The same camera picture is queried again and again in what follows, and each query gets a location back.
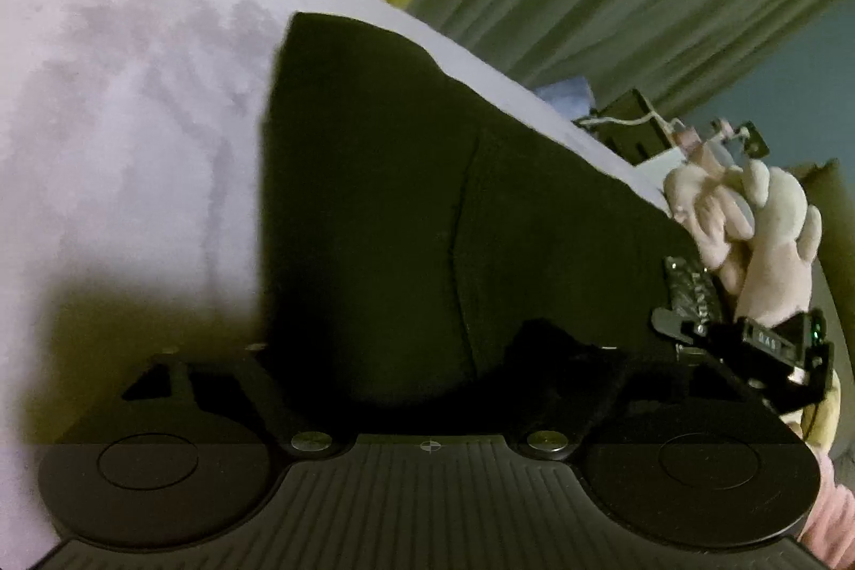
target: blue wall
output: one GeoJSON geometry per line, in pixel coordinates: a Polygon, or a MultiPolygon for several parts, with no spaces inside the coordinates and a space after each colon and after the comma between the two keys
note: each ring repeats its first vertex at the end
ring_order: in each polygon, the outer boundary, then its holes
{"type": "Polygon", "coordinates": [[[839,158],[855,191],[855,0],[811,21],[684,121],[705,126],[716,116],[753,121],[769,165],[839,158]]]}

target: silver button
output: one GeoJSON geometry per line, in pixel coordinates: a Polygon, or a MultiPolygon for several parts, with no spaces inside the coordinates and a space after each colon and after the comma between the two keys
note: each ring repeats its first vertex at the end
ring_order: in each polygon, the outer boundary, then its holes
{"type": "Polygon", "coordinates": [[[322,452],[332,445],[332,438],[326,432],[298,432],[291,438],[291,446],[298,452],[322,452]]]}
{"type": "Polygon", "coordinates": [[[570,444],[567,436],[555,430],[538,430],[527,438],[528,446],[540,452],[560,452],[570,444]]]}

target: pink fabric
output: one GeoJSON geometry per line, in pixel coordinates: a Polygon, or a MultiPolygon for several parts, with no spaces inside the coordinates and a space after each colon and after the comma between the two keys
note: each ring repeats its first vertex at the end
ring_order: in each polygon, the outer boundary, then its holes
{"type": "Polygon", "coordinates": [[[835,484],[828,455],[810,447],[819,462],[819,495],[798,541],[833,570],[855,570],[855,495],[835,484]]]}

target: ribbed black surface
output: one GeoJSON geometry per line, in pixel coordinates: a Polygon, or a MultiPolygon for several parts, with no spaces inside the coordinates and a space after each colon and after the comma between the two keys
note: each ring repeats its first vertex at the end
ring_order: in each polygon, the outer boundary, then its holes
{"type": "Polygon", "coordinates": [[[573,471],[503,438],[362,436],[347,454],[295,465],[261,513],[193,548],[127,554],[69,542],[44,570],[523,570],[822,568],[791,539],[695,554],[609,520],[573,471]]]}

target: stuffed animal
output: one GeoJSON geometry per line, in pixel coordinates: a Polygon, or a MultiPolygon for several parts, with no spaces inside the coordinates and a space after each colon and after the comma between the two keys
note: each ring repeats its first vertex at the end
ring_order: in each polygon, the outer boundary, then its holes
{"type": "Polygon", "coordinates": [[[714,272],[725,292],[739,297],[745,281],[753,221],[738,203],[742,171],[721,168],[712,175],[689,162],[672,170],[664,182],[671,214],[686,228],[698,245],[704,266],[714,272]]]}
{"type": "Polygon", "coordinates": [[[749,160],[742,183],[755,222],[751,260],[734,316],[774,327],[809,308],[822,217],[808,206],[798,180],[780,168],[749,160]]]}

